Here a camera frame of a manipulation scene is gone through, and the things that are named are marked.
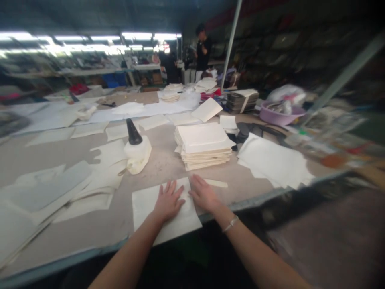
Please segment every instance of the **black shirt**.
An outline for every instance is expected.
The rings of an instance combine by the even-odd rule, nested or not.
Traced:
[[[203,54],[202,51],[202,45],[207,49],[206,55]],[[209,63],[209,57],[211,52],[211,46],[213,45],[213,42],[211,41],[210,37],[207,37],[205,41],[198,42],[197,45],[197,71],[204,71],[208,69],[208,63]]]

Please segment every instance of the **bracelet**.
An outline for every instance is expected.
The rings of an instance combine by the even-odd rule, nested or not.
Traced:
[[[229,230],[231,227],[233,227],[234,224],[236,223],[236,221],[238,221],[238,220],[239,220],[238,216],[235,215],[235,217],[231,220],[230,225],[228,225],[228,226],[222,231],[222,233],[225,233],[227,230]]]

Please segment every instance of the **red object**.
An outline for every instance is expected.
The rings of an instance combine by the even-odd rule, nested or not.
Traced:
[[[366,142],[364,143],[363,145],[360,145],[356,148],[350,148],[350,149],[347,149],[346,151],[352,155],[358,155],[359,153],[361,153],[367,146],[369,146],[370,144],[373,144],[374,142]]]
[[[89,88],[84,84],[75,84],[69,88],[69,91],[74,95],[80,95],[89,91]]]

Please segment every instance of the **pink item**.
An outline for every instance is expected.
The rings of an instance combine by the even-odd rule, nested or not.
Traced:
[[[264,102],[261,106],[259,117],[270,124],[284,126],[292,123],[296,118],[305,115],[306,111],[299,106],[292,106],[291,115],[275,112],[266,108],[271,102]]]

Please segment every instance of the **stack of paper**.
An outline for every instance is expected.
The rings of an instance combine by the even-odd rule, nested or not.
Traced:
[[[165,102],[175,102],[180,98],[180,94],[176,90],[163,90],[162,100]]]
[[[196,92],[204,92],[204,93],[213,93],[217,90],[217,82],[215,78],[205,77],[202,80],[198,81],[195,85]]]
[[[163,92],[166,91],[166,90],[174,90],[174,91],[177,91],[177,92],[180,92],[183,90],[183,84],[179,83],[179,84],[169,84],[167,85]]]
[[[306,159],[296,150],[280,146],[252,133],[238,153],[238,163],[250,168],[255,178],[268,179],[274,188],[309,185],[314,178],[306,167]]]
[[[235,145],[218,123],[177,126],[175,141],[175,151],[182,157],[186,171],[229,161]]]

